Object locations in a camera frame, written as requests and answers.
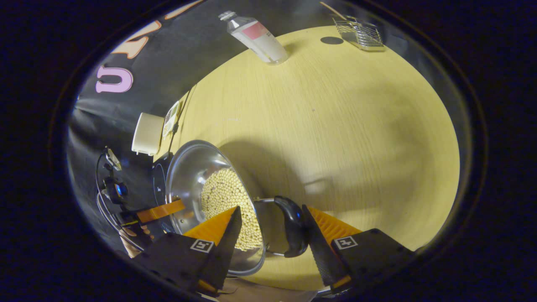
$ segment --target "black curved handle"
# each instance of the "black curved handle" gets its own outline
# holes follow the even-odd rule
[[[289,250],[284,253],[285,258],[302,255],[308,248],[302,210],[294,201],[286,197],[276,196],[274,203],[284,213],[285,236],[289,243]]]

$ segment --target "wooden table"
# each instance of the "wooden table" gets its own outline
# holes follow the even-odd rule
[[[415,250],[437,233],[455,198],[451,120],[399,55],[322,43],[327,36],[339,36],[335,26],[278,37],[290,54],[278,66],[250,50],[219,66],[192,88],[171,150],[206,140],[255,175],[266,197],[287,196],[358,229],[379,228]],[[169,143],[162,141],[155,160]],[[324,288],[309,249],[296,258],[269,256],[245,279]]]

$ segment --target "bottle cap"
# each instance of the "bottle cap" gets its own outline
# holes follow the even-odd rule
[[[225,12],[221,13],[220,15],[218,15],[218,17],[220,18],[220,20],[224,21],[227,18],[229,18],[231,16],[234,16],[234,15],[235,15],[234,11],[225,11]]]

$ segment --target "stainless steel bowl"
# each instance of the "stainless steel bowl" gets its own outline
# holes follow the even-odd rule
[[[257,272],[265,260],[265,234],[263,224],[258,212],[253,206],[252,200],[262,196],[257,184],[244,179],[245,171],[237,171],[231,162],[210,143],[202,140],[194,140],[184,144],[174,155],[168,176],[166,177],[166,202],[181,198],[185,209],[171,216],[172,225],[179,234],[184,234],[191,228],[205,221],[205,215],[201,211],[201,192],[205,181],[222,169],[232,169],[237,173],[246,192],[251,200],[251,206],[256,212],[256,218],[263,236],[263,246],[241,251],[235,249],[231,258],[228,274],[234,276],[247,276]]]

